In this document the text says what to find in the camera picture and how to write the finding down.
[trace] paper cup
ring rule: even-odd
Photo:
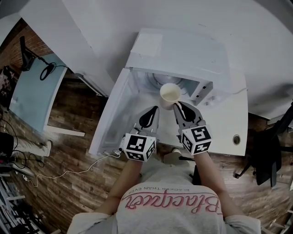
[[[165,110],[172,110],[173,104],[178,102],[181,96],[181,89],[173,83],[166,83],[160,89],[160,105]]]

